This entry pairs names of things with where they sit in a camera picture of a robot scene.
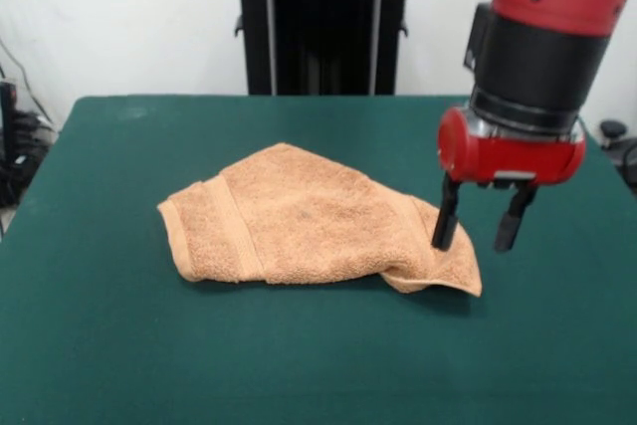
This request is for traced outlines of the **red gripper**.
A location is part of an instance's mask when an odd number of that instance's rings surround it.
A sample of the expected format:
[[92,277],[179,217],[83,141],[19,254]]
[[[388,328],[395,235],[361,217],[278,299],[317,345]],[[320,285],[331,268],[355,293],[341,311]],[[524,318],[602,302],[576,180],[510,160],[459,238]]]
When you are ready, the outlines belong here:
[[431,244],[440,251],[451,247],[458,224],[460,182],[528,182],[521,185],[501,218],[494,249],[510,251],[527,208],[540,185],[569,180],[581,165],[586,149],[582,124],[562,136],[528,135],[489,123],[467,106],[443,114],[437,134],[438,158],[446,172],[442,202]]

